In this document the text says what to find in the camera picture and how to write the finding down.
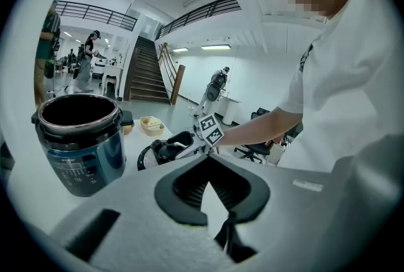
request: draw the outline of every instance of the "chair base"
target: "chair base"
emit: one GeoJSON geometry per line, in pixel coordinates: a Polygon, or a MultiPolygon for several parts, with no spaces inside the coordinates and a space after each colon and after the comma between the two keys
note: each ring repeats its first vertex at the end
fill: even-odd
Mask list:
{"type": "Polygon", "coordinates": [[[251,150],[242,150],[242,149],[240,149],[240,148],[235,148],[234,149],[234,151],[235,152],[237,152],[237,151],[239,151],[239,152],[241,152],[241,153],[243,153],[244,155],[242,156],[242,157],[240,157],[240,158],[249,158],[252,162],[255,162],[254,161],[254,159],[255,160],[258,160],[259,162],[260,162],[260,164],[262,164],[262,159],[260,159],[259,157],[257,157],[256,155],[255,155],[255,153],[253,152],[253,151],[251,151],[251,150]]]}

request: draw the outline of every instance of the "wooden staircase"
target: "wooden staircase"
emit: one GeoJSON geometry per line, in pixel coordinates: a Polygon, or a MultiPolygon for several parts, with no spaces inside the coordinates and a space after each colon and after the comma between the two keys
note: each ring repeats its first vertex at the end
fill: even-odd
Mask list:
{"type": "Polygon", "coordinates": [[[129,74],[131,75],[130,100],[170,104],[153,41],[138,37],[134,47],[133,62],[129,65],[129,74]]]}

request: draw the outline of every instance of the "black shirt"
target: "black shirt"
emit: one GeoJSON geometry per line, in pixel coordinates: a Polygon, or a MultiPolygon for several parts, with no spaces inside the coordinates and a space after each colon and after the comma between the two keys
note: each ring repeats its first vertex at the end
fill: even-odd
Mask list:
{"type": "Polygon", "coordinates": [[[87,46],[89,46],[88,50],[93,51],[94,43],[93,43],[93,40],[92,40],[91,38],[89,38],[89,39],[86,41],[86,44],[84,45],[84,51],[86,51],[87,46]]]}

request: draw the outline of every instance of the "black metal railing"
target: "black metal railing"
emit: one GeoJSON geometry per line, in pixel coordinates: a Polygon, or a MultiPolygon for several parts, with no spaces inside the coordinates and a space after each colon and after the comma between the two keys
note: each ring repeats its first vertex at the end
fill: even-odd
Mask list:
{"type": "Polygon", "coordinates": [[[185,14],[180,18],[172,21],[170,24],[162,27],[156,40],[162,38],[164,35],[167,35],[168,33],[177,30],[178,28],[184,27],[188,24],[194,23],[199,20],[203,20],[204,18],[239,10],[241,10],[241,7],[237,2],[237,0],[214,1],[210,4],[206,4],[200,8],[194,9],[188,14],[185,14]]]}
{"type": "Polygon", "coordinates": [[[76,2],[59,1],[56,5],[56,12],[60,16],[85,18],[86,20],[115,25],[129,31],[133,31],[137,21],[137,19],[132,16],[118,13],[107,8],[76,2]]]}

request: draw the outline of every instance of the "black chair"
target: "black chair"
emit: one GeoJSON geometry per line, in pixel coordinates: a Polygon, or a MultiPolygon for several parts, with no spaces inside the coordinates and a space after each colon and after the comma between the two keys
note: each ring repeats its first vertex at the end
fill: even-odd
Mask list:
{"type": "MultiPolygon", "coordinates": [[[[258,109],[257,112],[253,112],[251,114],[251,119],[254,119],[258,116],[264,115],[269,113],[269,110],[266,109],[258,109]]],[[[243,147],[247,148],[248,150],[242,150],[240,148],[235,148],[234,151],[237,152],[241,152],[244,155],[240,158],[249,158],[252,162],[254,162],[255,160],[258,160],[260,163],[262,163],[262,159],[260,159],[259,157],[257,157],[255,154],[260,154],[260,155],[269,155],[270,151],[268,149],[268,147],[266,146],[266,143],[258,143],[258,144],[251,144],[251,145],[243,145],[243,147]]]]}

